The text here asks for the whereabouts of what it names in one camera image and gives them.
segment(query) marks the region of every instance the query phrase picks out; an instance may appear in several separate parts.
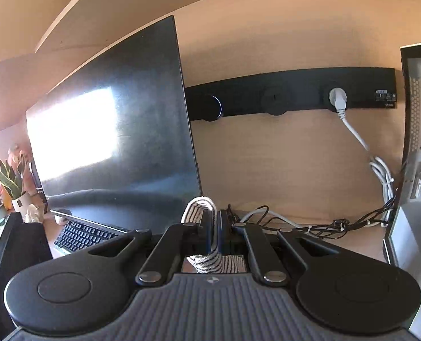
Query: black power strip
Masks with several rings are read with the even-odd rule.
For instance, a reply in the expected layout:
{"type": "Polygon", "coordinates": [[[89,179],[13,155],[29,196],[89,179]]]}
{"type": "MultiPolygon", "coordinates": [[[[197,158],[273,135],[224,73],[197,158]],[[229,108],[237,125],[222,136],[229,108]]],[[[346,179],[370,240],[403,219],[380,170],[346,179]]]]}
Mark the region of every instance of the black power strip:
{"type": "Polygon", "coordinates": [[[343,88],[347,107],[395,109],[393,68],[316,68],[255,74],[185,89],[190,120],[214,121],[222,116],[335,108],[329,91],[343,88]]]}

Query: grooved rubber surface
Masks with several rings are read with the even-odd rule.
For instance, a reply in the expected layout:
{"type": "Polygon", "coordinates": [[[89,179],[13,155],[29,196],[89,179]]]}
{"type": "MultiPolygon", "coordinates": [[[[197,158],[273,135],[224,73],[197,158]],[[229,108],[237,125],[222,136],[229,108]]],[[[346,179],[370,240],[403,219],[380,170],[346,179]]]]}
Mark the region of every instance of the grooved rubber surface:
{"type": "Polygon", "coordinates": [[[416,341],[407,330],[360,337],[325,329],[303,315],[286,291],[261,286],[251,274],[175,274],[141,290],[107,326],[74,337],[42,337],[18,330],[10,341],[416,341]]]}

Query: white pot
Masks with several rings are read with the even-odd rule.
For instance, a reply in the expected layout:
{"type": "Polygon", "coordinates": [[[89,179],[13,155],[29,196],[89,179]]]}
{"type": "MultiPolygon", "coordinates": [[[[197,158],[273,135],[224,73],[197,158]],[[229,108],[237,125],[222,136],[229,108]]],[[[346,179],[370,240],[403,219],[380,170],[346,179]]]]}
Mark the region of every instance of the white pot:
{"type": "Polygon", "coordinates": [[[22,215],[22,219],[25,220],[27,208],[32,203],[32,199],[30,198],[30,195],[26,192],[22,194],[22,196],[19,199],[12,200],[13,202],[13,208],[15,211],[18,211],[22,215]]]}

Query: power plug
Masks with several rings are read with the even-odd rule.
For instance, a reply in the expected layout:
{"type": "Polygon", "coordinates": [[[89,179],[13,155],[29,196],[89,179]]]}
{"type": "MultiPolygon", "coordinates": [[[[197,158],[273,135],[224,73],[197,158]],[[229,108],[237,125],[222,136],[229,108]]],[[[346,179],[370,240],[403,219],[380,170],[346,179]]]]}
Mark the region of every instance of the power plug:
{"type": "Polygon", "coordinates": [[[335,87],[329,92],[329,101],[337,112],[346,109],[346,92],[339,87],[335,87]]]}

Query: computer monitor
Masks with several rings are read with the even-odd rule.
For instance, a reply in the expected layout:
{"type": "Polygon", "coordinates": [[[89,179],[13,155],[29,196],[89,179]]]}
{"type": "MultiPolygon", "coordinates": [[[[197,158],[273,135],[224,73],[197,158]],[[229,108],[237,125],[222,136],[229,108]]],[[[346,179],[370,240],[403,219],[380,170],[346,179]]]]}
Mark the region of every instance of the computer monitor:
{"type": "Polygon", "coordinates": [[[65,79],[27,127],[53,212],[162,234],[201,195],[173,16],[65,79]]]}

